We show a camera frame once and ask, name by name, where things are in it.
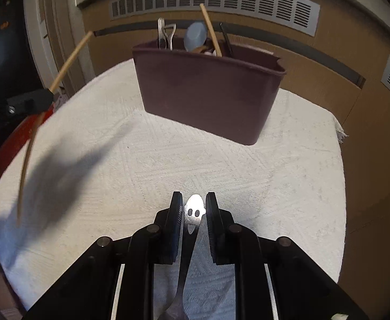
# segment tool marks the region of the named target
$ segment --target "white tablecloth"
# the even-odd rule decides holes
[[[153,222],[173,191],[214,191],[259,236],[291,237],[335,281],[345,238],[345,185],[334,116],[280,89],[258,142],[244,146],[144,111],[132,60],[95,78],[40,128],[22,224],[15,204],[24,147],[0,179],[0,261],[26,308],[96,238]],[[178,263],[156,266],[155,318]],[[232,319],[233,266],[211,261],[205,220],[185,288],[191,319]]]

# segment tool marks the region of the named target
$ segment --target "round table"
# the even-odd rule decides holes
[[[335,281],[345,237],[343,165],[334,116],[280,89],[258,142],[244,146],[143,109],[132,60],[88,83],[40,128],[21,226],[26,146],[0,179],[0,262],[26,308],[98,237],[131,236],[169,207],[214,191],[257,235],[291,237]],[[179,264],[156,266],[154,318],[174,297]],[[190,317],[235,313],[233,266],[215,266],[203,220],[185,287]]]

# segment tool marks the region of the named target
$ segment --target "maroon container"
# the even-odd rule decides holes
[[[279,58],[237,45],[230,58],[223,42],[223,57],[189,53],[178,37],[173,48],[159,49],[154,40],[132,49],[146,112],[256,143],[286,74]]]

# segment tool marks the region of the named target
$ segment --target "wooden dowel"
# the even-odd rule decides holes
[[[48,88],[49,91],[52,93],[57,90],[60,82],[63,80],[64,76],[66,75],[67,71],[69,70],[70,66],[72,66],[73,62],[78,57],[79,52],[84,47],[84,45],[89,41],[91,36],[93,35],[92,31],[88,31],[87,34],[82,38],[82,40],[78,43],[76,48],[73,50],[72,54],[70,54],[69,58],[64,63],[63,67],[60,69],[60,72],[54,79],[51,86]],[[30,136],[29,144],[27,146],[25,160],[23,161],[23,167],[21,168],[21,177],[20,177],[20,187],[18,189],[18,200],[17,200],[17,226],[20,225],[20,218],[21,218],[21,205],[23,202],[23,189],[25,187],[25,180],[26,180],[26,174],[27,174],[27,166],[29,165],[29,159],[30,155],[32,153],[33,149],[33,143],[35,142],[36,133],[38,132],[39,126],[41,126],[42,121],[44,120],[45,112],[42,112],[38,115],[36,118],[36,121],[34,122],[32,126],[32,133]]]
[[[201,7],[201,11],[202,11],[202,15],[204,16],[205,24],[207,25],[208,31],[211,34],[211,40],[213,41],[214,49],[216,50],[216,55],[218,57],[221,57],[222,53],[221,53],[221,50],[220,50],[219,42],[217,42],[217,37],[216,37],[216,34],[214,32],[213,25],[211,23],[210,17],[208,16],[208,12],[205,9],[205,6],[204,6],[203,3],[200,4],[199,7]]]

